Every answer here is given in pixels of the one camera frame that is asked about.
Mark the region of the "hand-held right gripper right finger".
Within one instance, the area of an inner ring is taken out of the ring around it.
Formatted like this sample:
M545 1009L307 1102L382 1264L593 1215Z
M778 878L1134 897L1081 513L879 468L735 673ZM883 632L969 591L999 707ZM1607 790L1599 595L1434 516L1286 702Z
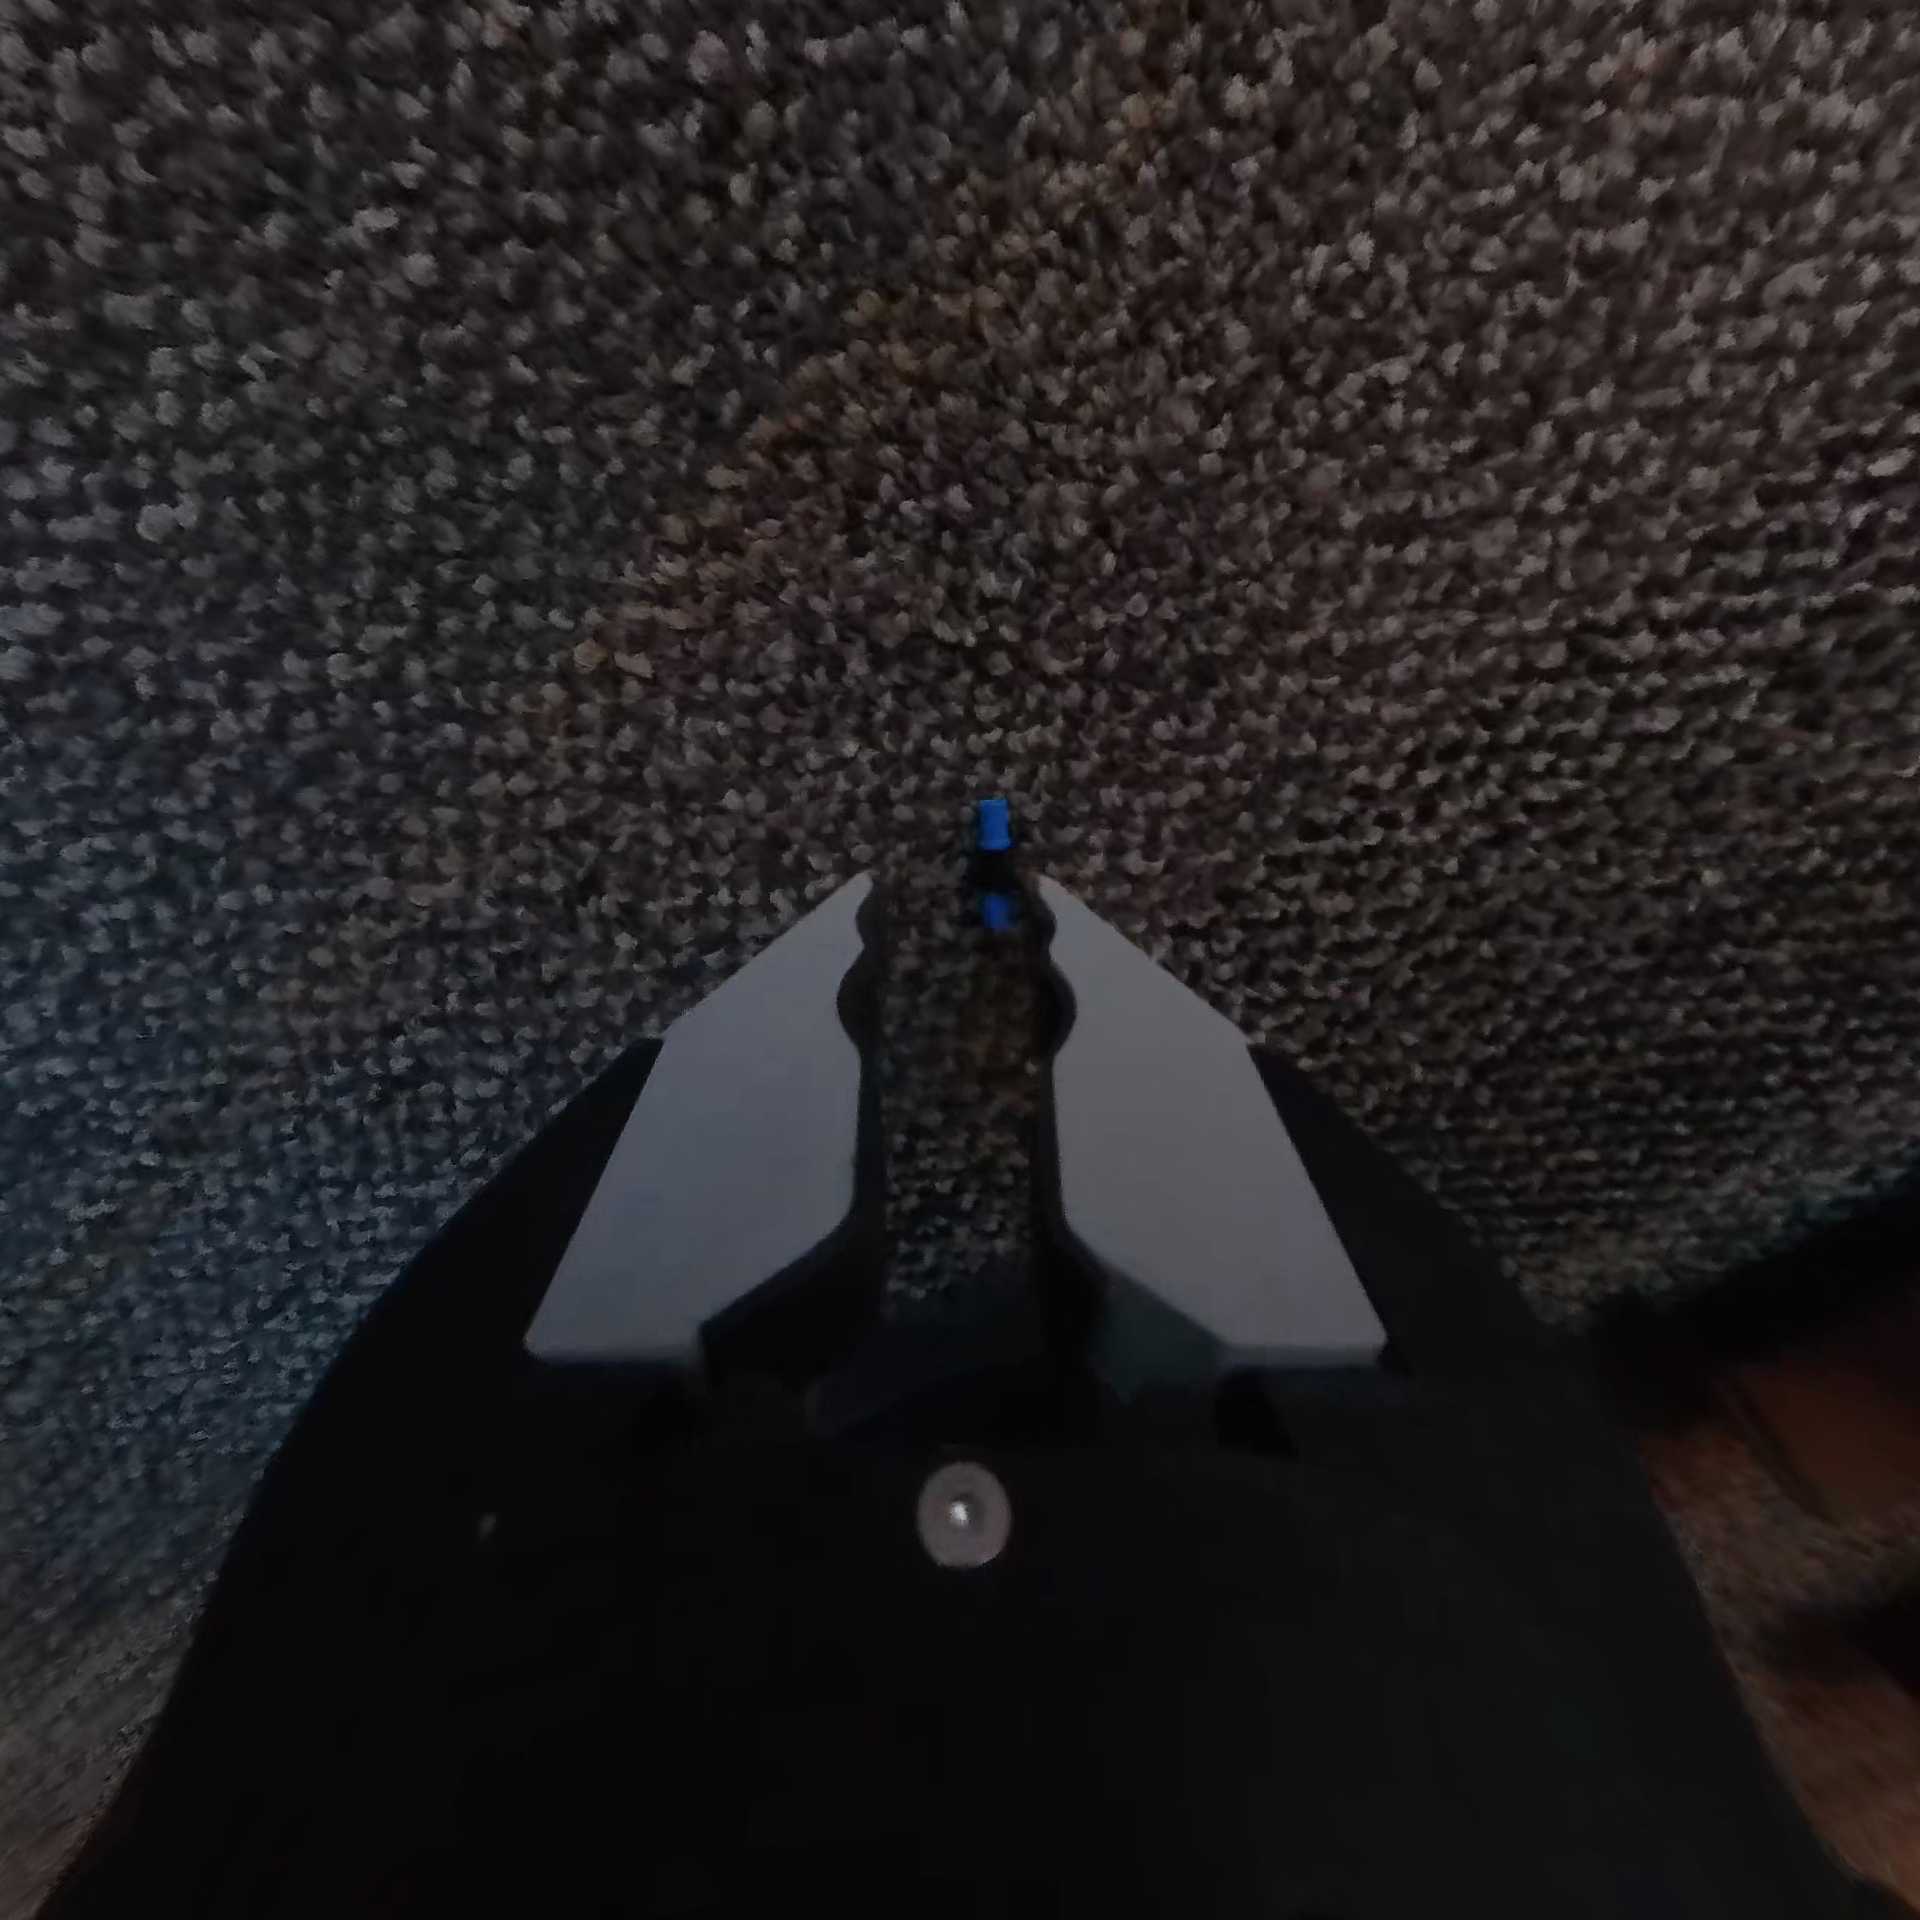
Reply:
M1237 1024L1053 878L1049 1118L1098 1370L1353 1370L1386 1326Z

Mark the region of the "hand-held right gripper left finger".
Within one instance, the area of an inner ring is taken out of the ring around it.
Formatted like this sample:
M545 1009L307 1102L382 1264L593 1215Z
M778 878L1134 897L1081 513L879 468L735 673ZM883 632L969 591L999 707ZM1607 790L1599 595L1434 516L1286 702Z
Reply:
M547 1363L693 1367L727 1318L857 1204L869 956L855 876L666 1032L523 1346Z

